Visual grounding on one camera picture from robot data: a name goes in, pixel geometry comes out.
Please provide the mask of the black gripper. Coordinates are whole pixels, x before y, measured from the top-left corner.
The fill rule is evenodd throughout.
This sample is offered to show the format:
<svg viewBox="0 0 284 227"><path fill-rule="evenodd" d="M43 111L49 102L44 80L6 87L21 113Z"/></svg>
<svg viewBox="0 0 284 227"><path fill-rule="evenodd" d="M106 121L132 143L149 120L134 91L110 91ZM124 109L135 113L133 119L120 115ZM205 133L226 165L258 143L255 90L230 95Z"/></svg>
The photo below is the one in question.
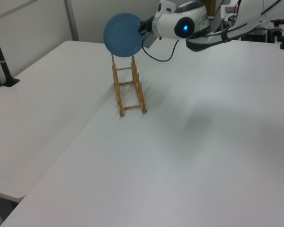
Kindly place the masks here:
<svg viewBox="0 0 284 227"><path fill-rule="evenodd" d="M138 29L139 35L144 36L146 33L152 32L152 23L155 16L151 16L149 19L142 21Z"/></svg>

